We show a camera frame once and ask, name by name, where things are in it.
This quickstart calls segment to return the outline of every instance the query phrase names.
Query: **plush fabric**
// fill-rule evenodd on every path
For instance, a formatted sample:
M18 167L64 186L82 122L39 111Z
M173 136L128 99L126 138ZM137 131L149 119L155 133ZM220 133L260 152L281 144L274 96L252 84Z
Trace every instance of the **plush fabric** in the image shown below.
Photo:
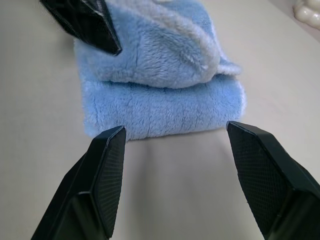
M123 52L75 40L85 132L124 125L127 140L238 121L246 95L204 7L194 0L106 0Z
M123 51L118 56L81 45L99 81L186 88L214 74L239 74L217 39L206 9L195 0L106 0Z

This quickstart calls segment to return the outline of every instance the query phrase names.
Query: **microfiber towel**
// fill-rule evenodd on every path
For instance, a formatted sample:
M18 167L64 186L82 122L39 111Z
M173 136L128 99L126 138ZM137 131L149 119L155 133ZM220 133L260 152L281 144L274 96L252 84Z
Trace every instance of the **microfiber towel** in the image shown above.
M186 88L215 74L241 72L222 51L213 22L196 0L106 0L122 53L109 55L87 44L87 58L98 81Z
M235 78L240 68L223 53L214 25L200 3L106 2L122 53L111 56L78 39L74 42L84 127L89 136L123 125L127 140L137 140L214 130L241 118L247 102ZM148 4L159 8L150 10ZM184 25L176 18L189 20ZM176 30L168 27L171 23ZM203 37L203 33L211 40L199 44L197 35ZM211 60L204 49L212 50Z

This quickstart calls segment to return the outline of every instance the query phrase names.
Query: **beige table surface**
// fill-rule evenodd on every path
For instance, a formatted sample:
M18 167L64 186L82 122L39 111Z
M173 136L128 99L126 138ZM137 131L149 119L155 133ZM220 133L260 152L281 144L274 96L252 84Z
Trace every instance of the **beige table surface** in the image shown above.
M320 181L320 43L267 0L203 0L243 66L245 123ZM84 135L72 39L35 0L0 4L0 240L31 238ZM225 130L130 142L114 240L262 240Z

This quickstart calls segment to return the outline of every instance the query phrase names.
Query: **blue towel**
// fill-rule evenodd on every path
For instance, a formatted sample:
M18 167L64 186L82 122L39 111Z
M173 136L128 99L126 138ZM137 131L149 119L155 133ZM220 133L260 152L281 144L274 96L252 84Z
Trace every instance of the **blue towel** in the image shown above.
M110 56L78 39L74 46L88 135L124 125L127 140L137 140L214 130L241 118L247 103L235 79L240 67L223 53L200 3L106 3L123 52ZM199 42L205 35L211 41Z
M241 69L223 53L212 20L196 0L106 0L123 51L118 56L86 44L99 81L138 83L156 88L186 88L215 74Z

